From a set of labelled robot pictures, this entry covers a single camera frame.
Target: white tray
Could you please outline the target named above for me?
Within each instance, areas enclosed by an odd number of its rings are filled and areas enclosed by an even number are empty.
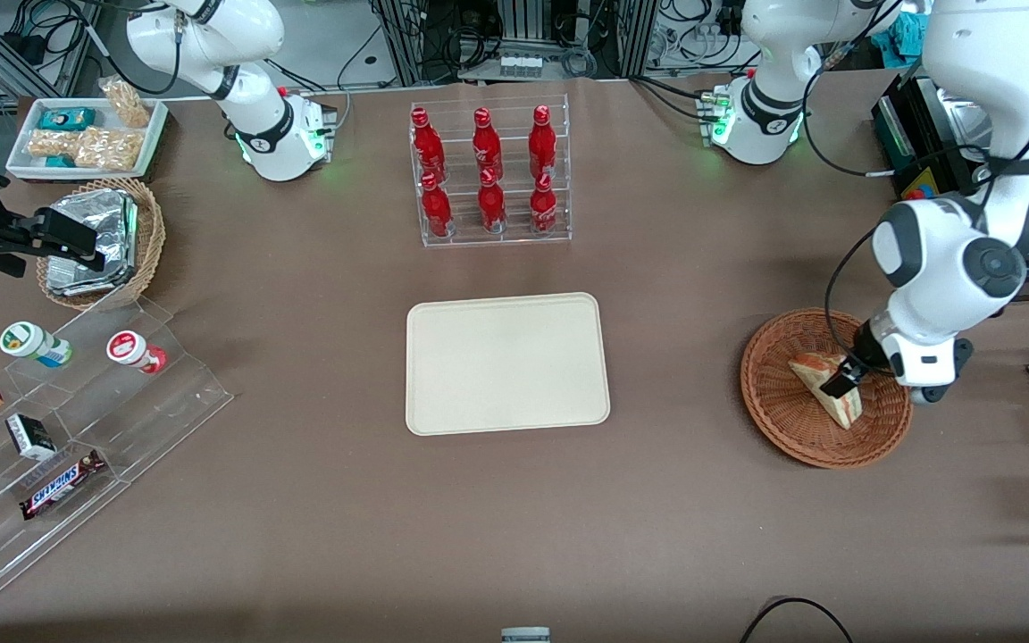
[[[421,303],[407,314],[407,428],[420,436],[603,423],[609,386],[586,293]]]
[[[45,167],[45,157],[32,157],[26,153],[26,143],[30,142],[32,132],[37,130],[37,121],[42,112],[62,107],[93,107],[98,111],[95,126],[126,128],[126,123],[121,122],[118,113],[105,98],[38,98],[30,106],[30,112],[26,113],[22,131],[17,134],[15,144],[10,150],[10,157],[7,158],[7,172],[19,179],[29,180],[136,179],[144,176],[153,159],[153,151],[156,149],[161,131],[165,130],[166,117],[169,115],[169,107],[165,105],[165,101],[146,99],[145,106],[150,109],[150,123],[145,128],[145,143],[142,144],[142,152],[138,154],[138,163],[134,164],[134,170],[113,172],[99,170],[97,167]]]

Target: tabletop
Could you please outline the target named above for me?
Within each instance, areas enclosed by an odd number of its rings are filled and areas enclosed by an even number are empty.
[[[890,77],[826,74],[825,153],[883,166],[870,107]],[[412,101],[560,92],[574,240],[423,248]],[[0,640],[738,640],[780,595],[857,640],[1029,640],[1029,303],[967,333],[963,379],[870,467],[789,460],[741,402],[744,343],[820,305],[893,200],[885,180],[837,174],[803,139],[743,166],[626,81],[359,94],[334,162],[281,184],[241,162],[212,102],[171,110],[147,296],[238,397],[0,594]],[[3,201],[29,214],[70,190],[15,182]],[[868,255],[835,301],[857,316],[890,291]],[[413,306],[564,292],[600,305],[605,423],[407,431]],[[32,274],[0,276],[0,330],[71,313]],[[788,606],[755,640],[838,638]]]

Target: clear acrylic rack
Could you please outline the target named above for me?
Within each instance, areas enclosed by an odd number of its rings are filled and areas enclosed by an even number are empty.
[[[559,222],[548,236],[538,236],[531,230],[531,194],[534,180],[531,176],[531,127],[534,126],[534,107],[551,107],[551,122],[557,136],[554,176],[555,197],[559,200]],[[410,130],[409,147],[412,150],[412,172],[416,180],[416,205],[420,215],[420,233],[426,247],[477,246],[506,243],[543,243],[543,241],[570,241],[574,235],[574,208],[571,191],[571,109],[566,94],[537,98],[471,98],[465,101],[430,101],[413,103],[424,107],[442,139],[447,158],[447,182],[443,190],[450,199],[450,209],[455,220],[455,233],[449,238],[432,235],[423,216],[423,175],[416,146],[416,128]],[[474,160],[474,110],[491,110],[491,122],[498,132],[502,146],[503,187],[506,198],[506,230],[491,235],[483,227],[478,212],[478,170]]]
[[[0,591],[233,400],[180,346],[167,325],[171,318],[153,301],[118,290],[55,330],[74,348],[65,366],[16,359],[1,371]],[[106,342],[122,329],[163,348],[166,367],[148,376],[106,357]],[[42,463],[20,457],[5,427],[13,413],[40,420],[57,455]],[[24,521],[17,504],[92,450],[107,467]]]

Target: coca-cola bottle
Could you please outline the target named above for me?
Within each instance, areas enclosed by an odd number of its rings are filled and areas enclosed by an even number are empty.
[[[420,183],[423,186],[423,215],[428,217],[429,230],[436,237],[451,237],[455,233],[451,200],[439,186],[439,179],[433,172],[424,172]]]
[[[531,194],[531,230],[538,235],[548,235],[559,219],[555,214],[559,200],[551,189],[551,175],[539,174]]]
[[[498,132],[491,126],[491,111],[487,107],[474,110],[474,160],[478,171],[495,171],[495,180],[503,179],[503,152],[498,145]]]
[[[555,175],[555,128],[551,127],[551,107],[539,105],[534,109],[534,127],[531,128],[531,178],[538,179],[542,172]]]
[[[501,234],[506,228],[506,199],[503,188],[498,186],[495,171],[487,168],[478,173],[478,212],[483,213],[483,227],[491,235]]]
[[[437,182],[442,184],[447,180],[447,157],[439,133],[431,127],[428,110],[423,107],[412,110],[412,123],[416,127],[416,151],[420,153],[420,167],[424,172],[436,175]]]

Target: wicker basket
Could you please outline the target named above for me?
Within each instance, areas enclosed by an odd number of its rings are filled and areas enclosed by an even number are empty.
[[[110,299],[115,303],[123,303],[123,301],[138,298],[148,288],[150,280],[153,280],[156,264],[161,259],[161,248],[165,246],[165,220],[161,217],[161,208],[156,205],[153,192],[150,192],[148,187],[137,179],[91,180],[90,183],[74,190],[73,193],[104,190],[107,187],[114,188],[114,190],[126,190],[138,203],[138,273],[122,288],[118,289],[119,294],[114,295],[121,301],[115,301],[113,297]],[[101,292],[70,297],[55,295],[45,287],[45,273],[48,266],[49,260],[41,257],[37,260],[37,270],[34,273],[37,275],[37,287],[41,288],[42,293],[55,303],[76,310],[86,310],[99,298],[109,294],[109,292]]]
[[[835,311],[832,322],[845,338],[861,324]],[[889,455],[911,424],[908,390],[886,376],[866,376],[859,389],[863,414],[845,430],[788,366],[793,355],[809,351],[844,353],[820,308],[776,317],[748,341],[741,358],[741,394],[756,427],[789,456],[816,467],[863,467]]]

